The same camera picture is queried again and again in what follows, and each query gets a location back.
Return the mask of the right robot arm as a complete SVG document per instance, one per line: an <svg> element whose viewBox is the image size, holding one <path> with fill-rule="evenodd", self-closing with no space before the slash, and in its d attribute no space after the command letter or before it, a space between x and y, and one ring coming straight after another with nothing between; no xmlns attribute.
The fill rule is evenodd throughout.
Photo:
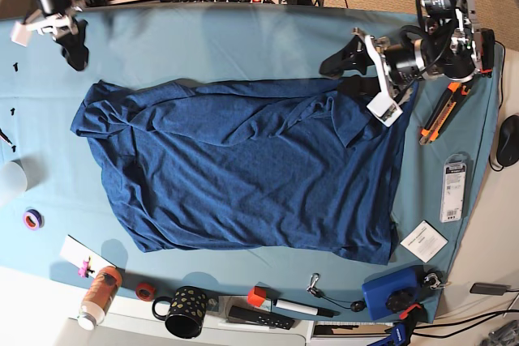
<svg viewBox="0 0 519 346"><path fill-rule="evenodd" d="M76 0L36 0L36 10L24 21L15 23L11 41L26 47L34 32L49 34L61 46L61 54L70 67L83 71L88 65L89 49L85 45L88 22L77 19L84 8Z"/></svg>

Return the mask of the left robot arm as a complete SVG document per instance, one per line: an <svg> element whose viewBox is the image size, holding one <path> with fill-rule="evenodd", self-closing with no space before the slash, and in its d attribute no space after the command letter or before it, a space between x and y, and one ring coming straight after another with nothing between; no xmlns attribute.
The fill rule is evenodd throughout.
<svg viewBox="0 0 519 346"><path fill-rule="evenodd" d="M329 79L347 70L366 74L373 66L380 89L367 108L386 127L402 115L419 80L445 76L464 83L493 68L493 45L480 27L474 0L415 0L415 7L418 23L401 27L399 43L355 28L352 40L320 65Z"/></svg>

